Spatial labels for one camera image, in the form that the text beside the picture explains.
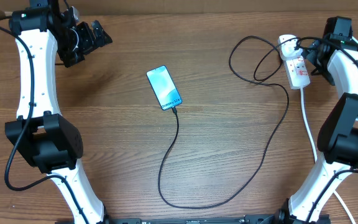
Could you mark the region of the blue screen smartphone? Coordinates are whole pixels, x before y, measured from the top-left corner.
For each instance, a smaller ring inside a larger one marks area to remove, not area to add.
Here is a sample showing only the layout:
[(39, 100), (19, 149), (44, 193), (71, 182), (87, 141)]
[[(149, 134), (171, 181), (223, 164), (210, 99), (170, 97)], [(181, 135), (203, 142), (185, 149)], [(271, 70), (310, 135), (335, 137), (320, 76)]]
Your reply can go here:
[(163, 111), (182, 104), (183, 100), (165, 65), (149, 70), (146, 75)]

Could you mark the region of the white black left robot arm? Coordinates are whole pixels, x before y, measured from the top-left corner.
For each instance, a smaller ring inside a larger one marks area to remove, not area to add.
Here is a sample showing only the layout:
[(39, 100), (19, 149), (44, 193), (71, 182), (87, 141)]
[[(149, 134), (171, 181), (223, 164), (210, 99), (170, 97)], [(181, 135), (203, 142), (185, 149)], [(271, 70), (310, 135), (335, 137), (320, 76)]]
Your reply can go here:
[(57, 60), (71, 67), (92, 51), (112, 42), (98, 21), (80, 22), (73, 6), (65, 11), (57, 1), (31, 1), (9, 17), (21, 64), (21, 93), (16, 119), (5, 134), (28, 165), (52, 180), (67, 202), (74, 223), (111, 223), (82, 163), (79, 130), (66, 120), (57, 100)]

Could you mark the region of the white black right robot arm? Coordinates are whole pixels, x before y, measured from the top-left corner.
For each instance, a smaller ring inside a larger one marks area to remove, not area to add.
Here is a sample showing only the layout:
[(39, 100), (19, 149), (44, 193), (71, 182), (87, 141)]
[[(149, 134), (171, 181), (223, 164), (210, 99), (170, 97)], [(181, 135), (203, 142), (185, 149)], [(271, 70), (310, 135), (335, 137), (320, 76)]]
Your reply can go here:
[(300, 67), (309, 60), (315, 67), (312, 74), (335, 86), (339, 100), (319, 131), (319, 154), (306, 180), (265, 223), (330, 223), (320, 214), (322, 208), (343, 180), (358, 173), (358, 40), (352, 21), (330, 17), (323, 36), (311, 40), (304, 47), (294, 35), (278, 38), (290, 86), (302, 89), (309, 84), (307, 71)]

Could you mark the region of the white charger plug adapter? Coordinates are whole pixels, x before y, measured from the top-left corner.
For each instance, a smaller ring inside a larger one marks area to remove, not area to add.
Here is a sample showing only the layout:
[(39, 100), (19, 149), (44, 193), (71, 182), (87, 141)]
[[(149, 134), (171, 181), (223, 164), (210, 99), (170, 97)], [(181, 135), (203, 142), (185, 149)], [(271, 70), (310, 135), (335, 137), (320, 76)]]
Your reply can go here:
[(293, 60), (301, 56), (303, 49), (296, 47), (298, 37), (292, 34), (284, 34), (278, 38), (280, 56), (283, 61)]

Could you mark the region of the white power strip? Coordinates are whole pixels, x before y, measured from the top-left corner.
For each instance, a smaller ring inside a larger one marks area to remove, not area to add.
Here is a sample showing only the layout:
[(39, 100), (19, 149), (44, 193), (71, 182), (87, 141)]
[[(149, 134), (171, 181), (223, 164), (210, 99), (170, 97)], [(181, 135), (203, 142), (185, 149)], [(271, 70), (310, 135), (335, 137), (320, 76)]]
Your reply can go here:
[(310, 78), (302, 56), (284, 61), (288, 82), (292, 90), (299, 90), (310, 84)]

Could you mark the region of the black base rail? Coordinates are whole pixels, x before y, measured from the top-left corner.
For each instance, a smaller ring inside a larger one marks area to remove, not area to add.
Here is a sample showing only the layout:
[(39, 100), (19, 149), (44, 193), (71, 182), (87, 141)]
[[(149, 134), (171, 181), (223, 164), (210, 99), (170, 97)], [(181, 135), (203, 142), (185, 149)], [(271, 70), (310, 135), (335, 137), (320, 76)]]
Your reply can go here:
[(141, 220), (140, 218), (110, 219), (115, 224), (261, 224), (273, 223), (273, 215), (246, 215), (244, 217), (226, 218), (190, 218)]

